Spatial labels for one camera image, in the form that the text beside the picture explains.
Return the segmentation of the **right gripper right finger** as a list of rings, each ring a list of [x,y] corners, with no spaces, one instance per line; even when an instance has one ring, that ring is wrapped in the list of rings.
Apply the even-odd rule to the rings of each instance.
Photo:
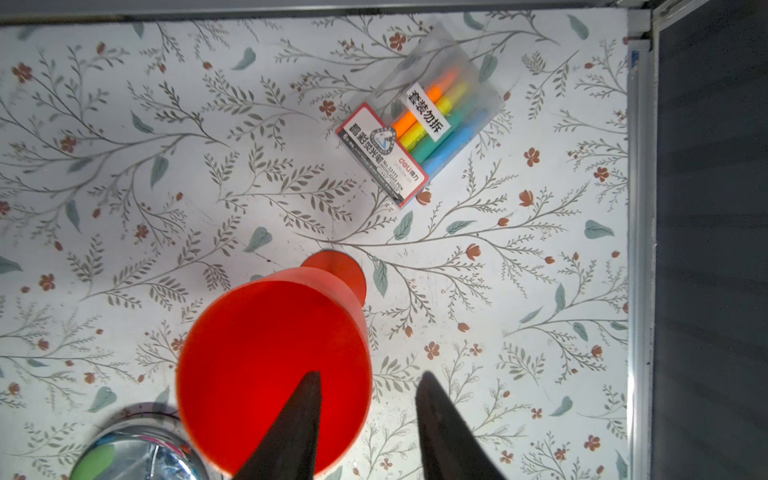
[[[422,375],[415,405],[425,479],[504,479],[433,373]]]

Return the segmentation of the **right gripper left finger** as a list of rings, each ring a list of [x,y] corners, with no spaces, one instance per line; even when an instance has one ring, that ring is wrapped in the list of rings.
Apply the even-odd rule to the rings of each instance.
[[[322,380],[308,372],[235,480],[313,479],[322,407]]]

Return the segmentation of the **red wine glass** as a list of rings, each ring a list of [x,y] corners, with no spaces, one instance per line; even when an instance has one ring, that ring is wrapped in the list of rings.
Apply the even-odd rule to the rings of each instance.
[[[322,379],[316,473],[350,450],[372,403],[366,293],[358,263],[324,250],[223,294],[200,315],[181,351],[176,396],[207,460],[235,473],[310,371]]]

